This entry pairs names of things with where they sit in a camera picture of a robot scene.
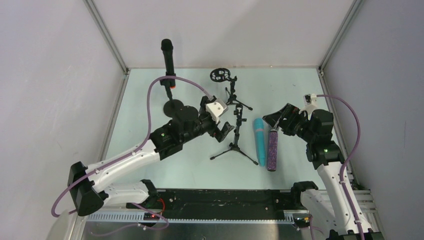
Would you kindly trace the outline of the tripod stand with double clamp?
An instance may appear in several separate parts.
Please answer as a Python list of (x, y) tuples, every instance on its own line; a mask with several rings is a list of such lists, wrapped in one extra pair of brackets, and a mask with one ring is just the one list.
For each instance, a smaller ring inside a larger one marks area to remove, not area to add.
[(251, 157), (249, 157), (239, 147), (240, 127), (242, 126), (243, 122), (246, 122), (247, 121), (246, 118), (243, 118), (243, 109), (244, 109), (244, 106), (241, 103), (238, 103), (238, 104), (235, 105), (235, 110), (234, 110), (233, 114), (236, 116), (236, 127), (235, 127), (235, 130), (234, 130), (234, 140), (233, 140), (232, 143), (230, 143), (228, 145), (229, 146), (229, 149), (228, 150), (225, 150), (225, 151), (223, 151), (223, 152), (221, 152), (221, 153), (219, 153), (219, 154), (217, 154), (215, 156), (210, 157), (210, 160), (211, 161), (214, 160), (214, 159), (216, 159), (217, 157), (225, 154), (225, 153), (228, 153), (230, 151), (235, 151), (235, 152), (238, 152), (241, 155), (247, 157), (256, 166), (259, 165), (259, 163), (257, 161), (255, 161), (254, 159), (252, 159)]

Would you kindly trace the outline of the teal blue microphone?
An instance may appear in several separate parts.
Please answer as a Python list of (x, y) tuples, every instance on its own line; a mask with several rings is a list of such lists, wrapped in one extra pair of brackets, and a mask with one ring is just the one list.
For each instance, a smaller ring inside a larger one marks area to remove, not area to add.
[(255, 137), (256, 157), (261, 167), (266, 165), (265, 127), (261, 118), (253, 121), (253, 132)]

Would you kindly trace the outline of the round base clip mic stand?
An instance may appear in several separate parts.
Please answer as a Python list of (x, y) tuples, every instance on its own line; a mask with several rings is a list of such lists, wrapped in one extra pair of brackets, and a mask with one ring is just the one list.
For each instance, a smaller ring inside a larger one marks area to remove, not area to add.
[(173, 98), (172, 89), (176, 87), (176, 80), (173, 78), (162, 79), (159, 81), (161, 86), (164, 86), (166, 95), (168, 97), (168, 101), (163, 106), (163, 113), (172, 118), (177, 110), (180, 110), (184, 104), (178, 100)]

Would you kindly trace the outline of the black microphone orange end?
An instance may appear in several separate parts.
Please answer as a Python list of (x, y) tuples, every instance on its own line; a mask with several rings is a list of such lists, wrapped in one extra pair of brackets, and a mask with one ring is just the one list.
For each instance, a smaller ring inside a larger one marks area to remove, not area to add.
[(176, 76), (174, 59), (173, 59), (173, 44), (172, 41), (168, 38), (165, 38), (161, 41), (161, 50), (164, 56), (165, 63), (165, 75), (166, 76)]

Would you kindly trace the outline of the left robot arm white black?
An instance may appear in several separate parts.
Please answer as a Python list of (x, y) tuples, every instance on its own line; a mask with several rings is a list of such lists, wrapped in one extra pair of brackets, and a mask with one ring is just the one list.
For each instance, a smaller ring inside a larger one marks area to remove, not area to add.
[(171, 120), (148, 134), (147, 138), (115, 158), (84, 165), (76, 162), (70, 167), (69, 193), (78, 216), (91, 215), (107, 205), (122, 203), (153, 203), (158, 192), (151, 180), (117, 183), (125, 175), (158, 163), (183, 149), (183, 145), (204, 134), (219, 143), (234, 129), (229, 122), (219, 128), (220, 117), (227, 111), (224, 103), (214, 101), (196, 109), (182, 106)]

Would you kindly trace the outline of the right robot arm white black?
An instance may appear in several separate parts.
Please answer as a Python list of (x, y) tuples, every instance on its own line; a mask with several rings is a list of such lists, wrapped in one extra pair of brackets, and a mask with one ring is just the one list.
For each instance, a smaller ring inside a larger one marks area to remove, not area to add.
[(334, 115), (324, 109), (311, 113), (286, 104), (262, 118), (270, 127), (306, 143), (306, 156), (324, 183), (329, 200), (323, 199), (312, 181), (293, 184), (290, 192), (310, 215), (310, 228), (319, 228), (328, 240), (382, 240), (361, 210), (350, 185), (340, 147), (333, 141)]

